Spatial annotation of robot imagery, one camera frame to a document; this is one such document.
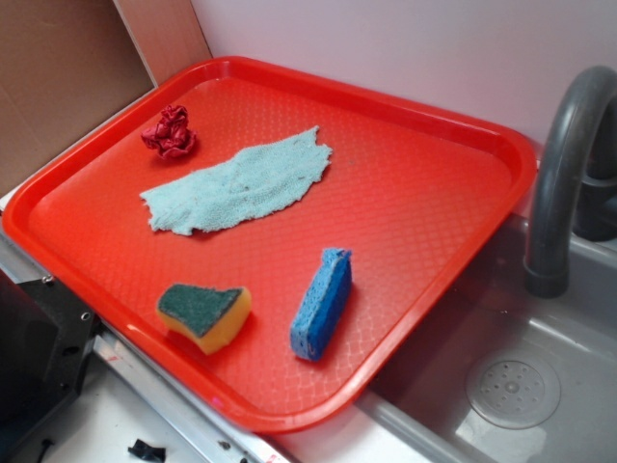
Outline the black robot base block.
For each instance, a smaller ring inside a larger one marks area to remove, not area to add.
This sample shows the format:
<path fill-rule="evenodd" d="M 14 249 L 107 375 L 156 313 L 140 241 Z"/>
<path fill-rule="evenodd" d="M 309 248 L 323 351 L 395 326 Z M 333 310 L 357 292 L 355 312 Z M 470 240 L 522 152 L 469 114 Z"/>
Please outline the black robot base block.
<path fill-rule="evenodd" d="M 1 460 L 81 394 L 97 315 L 51 277 L 1 275 Z"/>

